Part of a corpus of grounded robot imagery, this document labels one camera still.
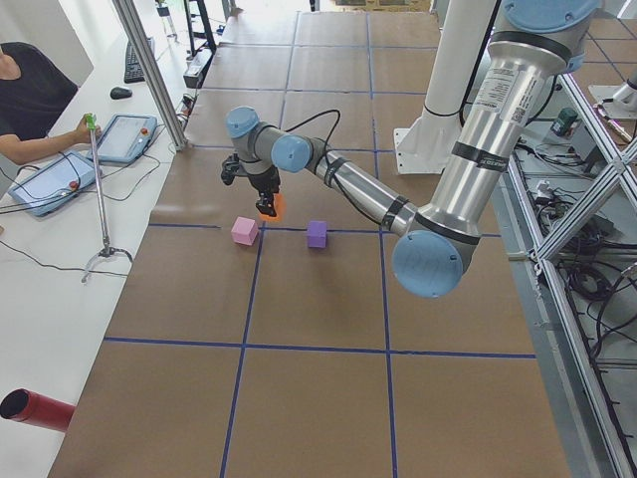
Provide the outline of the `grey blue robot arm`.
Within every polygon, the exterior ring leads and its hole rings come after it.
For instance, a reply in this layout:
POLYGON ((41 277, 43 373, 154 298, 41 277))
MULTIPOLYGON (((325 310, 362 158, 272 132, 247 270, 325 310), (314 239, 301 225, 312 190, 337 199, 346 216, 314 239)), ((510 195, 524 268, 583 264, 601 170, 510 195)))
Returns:
POLYGON ((228 112, 234 151, 222 180, 246 177, 257 209, 278 214, 281 171, 308 170, 361 214, 398 235, 393 272, 410 293, 436 298, 452 291, 480 242, 479 219, 546 81, 576 69, 595 1, 506 1, 489 44, 490 66, 431 201, 416 206, 318 138, 281 130, 255 110, 228 112))

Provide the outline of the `person's right hand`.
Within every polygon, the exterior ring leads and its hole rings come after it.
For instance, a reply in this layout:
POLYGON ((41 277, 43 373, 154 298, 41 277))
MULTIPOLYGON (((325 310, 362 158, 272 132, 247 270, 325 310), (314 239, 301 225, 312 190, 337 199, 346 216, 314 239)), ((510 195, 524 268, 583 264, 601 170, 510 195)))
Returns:
POLYGON ((99 136, 102 134, 102 129, 99 125, 97 125, 94 129, 89 128, 87 119, 81 118, 76 128, 72 131, 74 144, 90 143, 92 132, 96 136, 99 136))

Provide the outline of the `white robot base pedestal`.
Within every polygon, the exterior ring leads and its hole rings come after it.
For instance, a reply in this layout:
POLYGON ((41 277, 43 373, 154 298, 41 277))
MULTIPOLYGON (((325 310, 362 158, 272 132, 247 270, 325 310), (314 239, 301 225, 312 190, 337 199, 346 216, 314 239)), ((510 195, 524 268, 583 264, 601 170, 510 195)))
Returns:
POLYGON ((446 167, 499 9, 496 0, 449 3, 422 114, 411 127, 394 131, 400 174, 438 174, 446 167))

